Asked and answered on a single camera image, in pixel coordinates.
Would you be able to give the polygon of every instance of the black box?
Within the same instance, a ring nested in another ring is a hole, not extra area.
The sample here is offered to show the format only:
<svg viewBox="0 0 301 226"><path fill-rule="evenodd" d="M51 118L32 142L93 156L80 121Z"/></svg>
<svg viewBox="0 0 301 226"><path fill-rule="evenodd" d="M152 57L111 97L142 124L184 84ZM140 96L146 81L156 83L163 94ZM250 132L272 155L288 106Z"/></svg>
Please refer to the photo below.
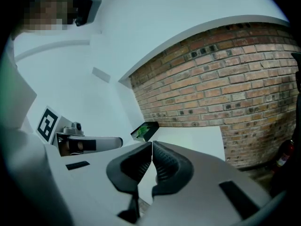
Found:
<svg viewBox="0 0 301 226"><path fill-rule="evenodd" d="M145 122L131 133L134 140L147 142L159 129L158 122Z"/></svg>

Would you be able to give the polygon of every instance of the fire extinguisher label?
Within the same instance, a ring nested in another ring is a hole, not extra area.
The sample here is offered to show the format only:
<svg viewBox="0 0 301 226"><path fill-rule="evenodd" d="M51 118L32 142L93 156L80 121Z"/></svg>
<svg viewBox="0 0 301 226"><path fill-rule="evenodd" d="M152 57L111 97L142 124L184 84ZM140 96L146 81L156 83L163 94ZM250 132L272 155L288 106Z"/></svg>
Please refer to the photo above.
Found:
<svg viewBox="0 0 301 226"><path fill-rule="evenodd" d="M283 153L282 157L280 157L277 161L277 166L282 167L286 163L288 158L289 156Z"/></svg>

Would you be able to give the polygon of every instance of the brick wall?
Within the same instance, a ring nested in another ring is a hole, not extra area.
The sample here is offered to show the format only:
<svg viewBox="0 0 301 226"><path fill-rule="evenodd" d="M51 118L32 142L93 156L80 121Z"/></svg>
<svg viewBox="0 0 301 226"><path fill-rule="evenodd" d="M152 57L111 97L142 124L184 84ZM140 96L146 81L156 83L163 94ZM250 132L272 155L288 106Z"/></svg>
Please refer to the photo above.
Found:
<svg viewBox="0 0 301 226"><path fill-rule="evenodd" d="M301 49L286 27L232 24L174 44L135 71L131 82L146 121L220 126L226 160L250 166L269 160L293 133L293 51Z"/></svg>

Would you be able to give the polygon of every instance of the fire extinguisher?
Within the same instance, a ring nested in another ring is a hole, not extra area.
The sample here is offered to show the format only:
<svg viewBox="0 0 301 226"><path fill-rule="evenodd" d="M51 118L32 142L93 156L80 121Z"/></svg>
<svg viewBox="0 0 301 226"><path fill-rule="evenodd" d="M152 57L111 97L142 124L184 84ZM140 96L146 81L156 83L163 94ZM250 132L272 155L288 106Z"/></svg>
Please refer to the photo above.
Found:
<svg viewBox="0 0 301 226"><path fill-rule="evenodd" d="M289 143L284 145L282 153L280 153L280 158L276 160L276 163L272 167L272 171L276 173L290 158L290 156L293 154L294 146L293 146L293 140L290 140Z"/></svg>

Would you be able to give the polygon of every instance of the white surface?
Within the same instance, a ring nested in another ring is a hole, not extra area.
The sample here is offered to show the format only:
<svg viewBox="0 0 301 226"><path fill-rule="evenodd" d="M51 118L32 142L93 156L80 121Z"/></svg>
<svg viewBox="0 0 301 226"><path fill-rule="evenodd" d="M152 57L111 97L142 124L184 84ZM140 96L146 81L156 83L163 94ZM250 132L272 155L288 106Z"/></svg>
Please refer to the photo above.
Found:
<svg viewBox="0 0 301 226"><path fill-rule="evenodd" d="M114 85L92 74L92 64L87 63L89 53L89 46L57 48L17 63L19 72L37 93L27 114L29 122L36 128L48 105L65 118L80 122L86 136L121 137L126 143L133 126Z"/></svg>
<svg viewBox="0 0 301 226"><path fill-rule="evenodd" d="M95 42L97 66L120 80L198 32L240 22L285 21L272 0L111 0Z"/></svg>
<svg viewBox="0 0 301 226"><path fill-rule="evenodd" d="M221 130L214 127L160 127L149 141L161 141L206 153L225 160ZM153 163L138 185L139 197L152 204L151 190L156 185L157 171Z"/></svg>

